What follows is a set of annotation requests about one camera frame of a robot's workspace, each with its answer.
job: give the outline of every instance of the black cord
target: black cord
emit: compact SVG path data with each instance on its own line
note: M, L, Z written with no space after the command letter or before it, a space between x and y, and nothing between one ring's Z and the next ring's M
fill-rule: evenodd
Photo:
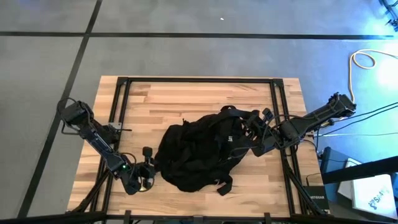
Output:
M317 152L318 152L318 143L319 143L319 138L317 138L317 143L315 144L315 150L317 150Z
M68 126L68 128L70 128L70 129L72 129L72 130L75 130L76 132L75 133L68 133L68 132L65 132L64 130L65 130L65 122L61 119L61 121L62 121L62 128L61 128L61 133L62 134L68 134L68 135L79 135L79 129L77 129L77 128L74 128L74 127L72 127L72 126Z
M353 119L353 118L357 118L357 117L364 116L364 115L367 115L367 114L371 114L371 113L374 113L376 111L379 111L381 109L384 109L384 108L387 108L389 106L393 106L393 105L396 105L396 104L398 104L398 102L391 103L390 105L380 107L380 108L378 108L378 109L376 109L374 111L370 111L370 112L366 112L366 113L363 113L363 114L355 115L355 116L352 116L352 117L349 117L349 118L346 118L346 119L337 120L335 122L345 121L345 120L348 120L348 119Z
M318 148L317 148L317 146L315 145L315 143L313 141L310 141L308 139L303 139L303 141L311 143L315 147L315 150L318 152Z
M305 181L306 181L306 183L307 183L307 186L310 185L310 183L308 182L308 177L309 177L309 176L312 176L312 175L317 175L317 174L321 174L321 173L310 174L310 175L307 175L307 176L305 177Z
M121 154L121 155L130 155L130 156L132 156L132 157L134 158L134 165L133 165L133 167L132 167L132 171L131 171L130 177L129 177L129 179L131 179L131 176L132 176L132 174L134 173L134 171L135 171L135 169L136 169L137 158L136 158L133 154L131 154L130 152L121 152L120 154Z
M343 126L343 127L341 127L341 128L338 128L338 129L335 129L335 130L332 130L332 131L329 131L328 133L325 133L325 134L322 134L322 135L327 135L327 134L330 134L330 133L334 133L335 131L338 131L338 130L341 130L341 129L343 129L343 128L346 128L346 127L348 127L348 126L350 126L350 125L352 125L352 124L355 124L355 123L364 121L364 120L366 120L366 119L369 119L369 118L371 118L371 117L373 117L373 116L376 116L376 115L378 115L378 114L381 114L381 113L383 113L383 112L389 111L389 110L394 109L394 108L396 108L396 107L398 107L398 106L394 106L394 107L392 107L392 108L389 108L389 109L386 109L386 110L382 110L382 111L380 111L380 112L378 112L378 113L375 113L375 114L373 114L373 115L371 115L371 116L368 116L368 117L366 117L366 118L363 118L363 119L360 119L360 120L351 122L350 124L347 124L346 126Z
M334 159L327 159L326 161L346 162L346 161L336 161L336 160L334 160ZM317 174L321 174L321 173L310 174L310 175L307 175L307 176L305 177L305 181L306 181L306 183L307 183L307 186L310 185L310 183L308 182L308 177L310 177L310 176L312 176L312 175L317 175Z
M327 159L327 160L325 160L325 161L347 162L347 161L336 161L336 160L334 160L334 159Z
M286 156L292 156L293 154L296 154L296 152L298 151L298 149L299 149L299 145L295 145L294 151L293 151L293 152L290 152L290 154L289 154L289 155L286 155Z
M58 113L59 115L61 115L61 112L60 112L60 103L61 103L61 102L64 102L64 101L68 101L68 100L72 100L74 103L76 103L76 100L73 99L73 98L71 98L71 97L66 97L66 98L64 98L64 99L62 99L62 100L60 100L60 101L58 101L58 103L57 103L57 113Z

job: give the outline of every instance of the wooden table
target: wooden table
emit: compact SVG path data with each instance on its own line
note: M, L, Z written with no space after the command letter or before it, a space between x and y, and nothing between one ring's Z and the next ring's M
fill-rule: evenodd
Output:
M108 122L117 78L102 76L99 83L93 111L95 119L102 124ZM289 113L306 114L298 78L283 80ZM277 98L282 113L279 91ZM132 129L132 132L123 132L119 151L131 152L138 162L143 161L142 147L152 147L155 154L165 130L171 124L182 124L182 118L195 121L206 114L218 113L224 105L235 105L241 110L272 109L270 87L263 83L132 83L124 120L124 128ZM303 180L309 174L320 172L315 149L310 143L299 145L297 157ZM99 160L98 153L85 142L69 210L75 208L94 185ZM261 157L249 151L231 171L231 176L233 188L225 196L220 196L216 191L219 186L214 185L195 193L181 192L159 173L150 191L128 195L121 181L117 180L113 182L108 214L123 215L125 210L132 210L135 215L263 217L264 212L269 212L272 217L289 217L278 150ZM320 175L312 175L310 183L322 185ZM293 183L292 191L296 213L300 213L299 198ZM101 209L102 198L100 195L98 209Z

